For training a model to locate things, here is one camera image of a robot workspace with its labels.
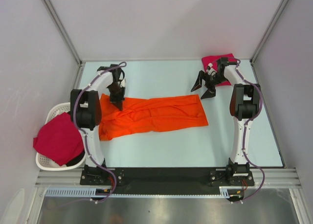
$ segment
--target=folded red cloth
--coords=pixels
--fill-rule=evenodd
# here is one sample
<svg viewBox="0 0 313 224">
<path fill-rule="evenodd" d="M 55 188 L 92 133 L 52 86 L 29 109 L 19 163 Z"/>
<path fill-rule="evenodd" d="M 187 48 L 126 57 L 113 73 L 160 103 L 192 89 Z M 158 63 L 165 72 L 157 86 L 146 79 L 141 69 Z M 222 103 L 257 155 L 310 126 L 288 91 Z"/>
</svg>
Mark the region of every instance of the folded red cloth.
<svg viewBox="0 0 313 224">
<path fill-rule="evenodd" d="M 35 150 L 62 166 L 84 150 L 82 137 L 67 113 L 46 123 L 33 141 Z"/>
<path fill-rule="evenodd" d="M 234 55 L 233 54 L 225 54 L 225 55 L 215 55 L 215 56 L 206 56 L 206 57 L 203 57 L 201 60 L 202 60 L 202 63 L 203 63 L 203 68 L 204 68 L 204 71 L 206 71 L 206 67 L 209 65 L 209 63 L 211 62 L 214 62 L 215 60 L 221 58 L 221 57 L 230 57 L 230 58 L 234 58 Z M 215 71 L 217 71 L 217 63 L 213 63 L 213 68 Z M 224 83 L 221 83 L 217 86 L 231 86 L 230 82 L 229 81 L 225 81 Z"/>
</svg>

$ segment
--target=orange cloth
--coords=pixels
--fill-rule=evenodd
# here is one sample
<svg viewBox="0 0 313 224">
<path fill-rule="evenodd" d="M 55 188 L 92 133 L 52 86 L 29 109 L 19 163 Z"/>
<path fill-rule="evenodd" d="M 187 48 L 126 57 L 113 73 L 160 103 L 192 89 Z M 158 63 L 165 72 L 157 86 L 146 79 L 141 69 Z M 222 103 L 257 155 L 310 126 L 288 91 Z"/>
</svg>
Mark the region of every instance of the orange cloth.
<svg viewBox="0 0 313 224">
<path fill-rule="evenodd" d="M 165 132 L 208 125 L 197 94 L 152 99 L 125 98 L 123 111 L 113 106 L 110 97 L 103 94 L 100 105 L 100 140 L 149 131 Z"/>
</svg>

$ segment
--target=plastic basket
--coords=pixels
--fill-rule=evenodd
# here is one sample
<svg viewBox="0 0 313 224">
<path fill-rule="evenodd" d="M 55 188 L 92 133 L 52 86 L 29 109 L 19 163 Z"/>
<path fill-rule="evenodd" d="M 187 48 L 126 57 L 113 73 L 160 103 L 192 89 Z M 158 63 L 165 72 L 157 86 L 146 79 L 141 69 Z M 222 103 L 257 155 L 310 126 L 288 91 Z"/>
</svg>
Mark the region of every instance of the plastic basket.
<svg viewBox="0 0 313 224">
<path fill-rule="evenodd" d="M 55 118 L 57 115 L 60 115 L 64 112 L 69 112 L 69 111 L 70 111 L 70 103 L 61 103 L 55 106 L 49 111 L 48 116 L 45 120 L 45 124 L 49 122 L 50 120 L 52 120 L 53 118 Z M 53 160 L 39 154 L 38 152 L 36 154 L 37 166 L 41 168 L 42 170 L 47 170 L 47 171 L 64 171 L 64 170 L 75 169 L 79 167 L 80 165 L 82 165 L 85 159 L 86 159 L 86 155 L 82 158 L 80 162 L 78 162 L 77 164 L 73 166 L 66 166 L 66 165 L 60 166 Z"/>
</svg>

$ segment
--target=metal floor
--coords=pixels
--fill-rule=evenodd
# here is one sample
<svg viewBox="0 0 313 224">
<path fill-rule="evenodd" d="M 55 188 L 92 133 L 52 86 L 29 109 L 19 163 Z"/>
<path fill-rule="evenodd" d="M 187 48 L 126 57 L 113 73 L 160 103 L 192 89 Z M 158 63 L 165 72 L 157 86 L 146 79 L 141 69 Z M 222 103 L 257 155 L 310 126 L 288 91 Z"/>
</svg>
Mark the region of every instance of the metal floor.
<svg viewBox="0 0 313 224">
<path fill-rule="evenodd" d="M 289 189 L 263 189 L 244 204 L 203 198 L 111 198 L 101 204 L 46 197 L 38 224 L 298 224 Z"/>
</svg>

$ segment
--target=white table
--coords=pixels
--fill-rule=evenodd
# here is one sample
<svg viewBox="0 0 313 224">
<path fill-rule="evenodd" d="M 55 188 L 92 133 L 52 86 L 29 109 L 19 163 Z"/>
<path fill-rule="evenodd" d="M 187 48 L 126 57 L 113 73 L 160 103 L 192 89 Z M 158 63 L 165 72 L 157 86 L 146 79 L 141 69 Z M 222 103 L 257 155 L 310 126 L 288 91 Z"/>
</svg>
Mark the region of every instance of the white table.
<svg viewBox="0 0 313 224">
<path fill-rule="evenodd" d="M 100 66 L 118 63 L 87 62 L 79 88 L 84 88 L 93 79 Z M 246 79 L 255 82 L 249 60 L 243 60 L 240 68 Z M 189 95 L 201 69 L 200 60 L 127 62 L 124 68 L 126 97 L 149 99 Z M 225 167 L 234 138 L 234 122 L 229 113 L 232 90 L 231 86 L 217 87 L 216 97 L 202 100 L 209 126 L 133 134 L 101 142 L 107 166 Z M 205 91 L 203 86 L 192 94 L 201 96 Z M 283 166 L 264 109 L 251 128 L 249 158 L 264 167 Z"/>
</svg>

